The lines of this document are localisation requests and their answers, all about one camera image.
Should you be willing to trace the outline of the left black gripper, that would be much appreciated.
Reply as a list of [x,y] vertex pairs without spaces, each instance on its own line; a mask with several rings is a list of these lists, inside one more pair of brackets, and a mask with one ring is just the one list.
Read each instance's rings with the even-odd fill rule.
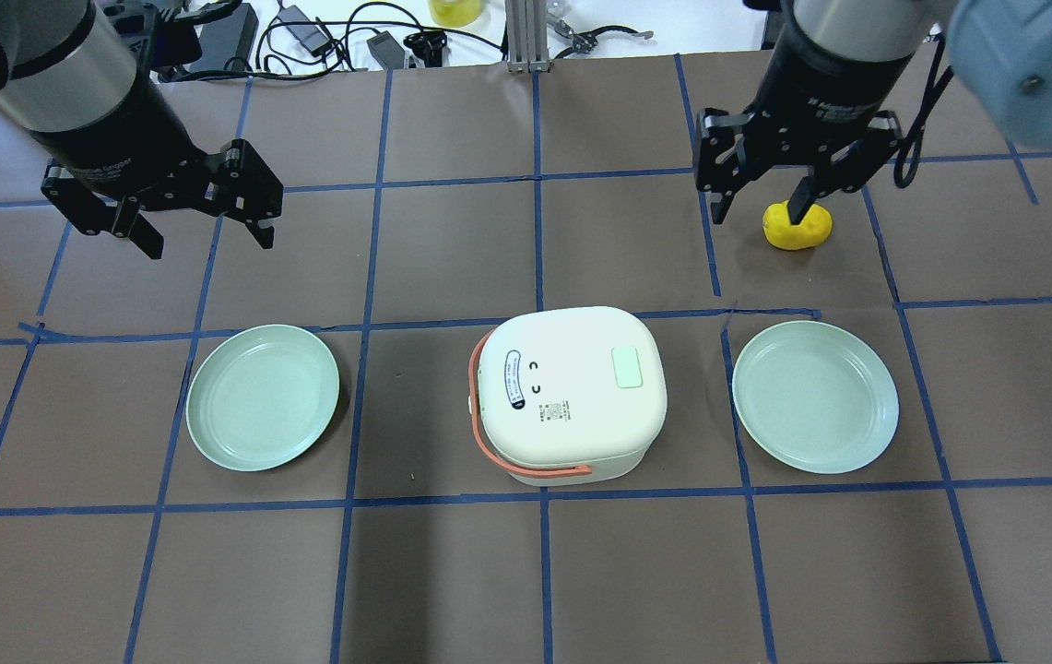
[[163,236],[141,210],[193,209],[232,219],[265,251],[274,248],[284,206],[276,173],[247,139],[218,154],[201,150],[149,79],[135,79],[124,100],[90,124],[29,134],[53,157],[42,194],[80,234],[108,232],[159,260]]

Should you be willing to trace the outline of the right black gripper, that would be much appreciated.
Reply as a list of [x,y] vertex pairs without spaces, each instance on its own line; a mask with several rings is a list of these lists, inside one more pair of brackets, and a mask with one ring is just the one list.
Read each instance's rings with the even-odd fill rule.
[[791,226],[821,198],[866,185],[904,142],[898,117],[882,104],[912,56],[847,58],[787,18],[751,104],[697,112],[693,173],[711,221],[723,223],[737,193],[778,165],[810,167],[787,201]]

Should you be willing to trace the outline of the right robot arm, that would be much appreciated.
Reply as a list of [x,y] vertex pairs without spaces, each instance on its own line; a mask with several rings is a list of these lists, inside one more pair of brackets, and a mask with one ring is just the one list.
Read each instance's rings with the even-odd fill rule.
[[928,119],[952,81],[993,125],[1052,150],[1052,1],[753,1],[782,19],[756,96],[697,116],[694,180],[711,220],[775,167],[807,175],[788,198],[800,224],[822,198],[884,165],[911,184]]

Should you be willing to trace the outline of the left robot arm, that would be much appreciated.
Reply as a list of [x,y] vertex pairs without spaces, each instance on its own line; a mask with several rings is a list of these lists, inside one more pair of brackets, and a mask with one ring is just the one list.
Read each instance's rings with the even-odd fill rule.
[[201,150],[151,79],[200,58],[197,26],[236,8],[0,1],[0,110],[48,152],[41,192],[76,232],[159,259],[146,214],[193,209],[272,247],[284,188],[263,156],[241,138]]

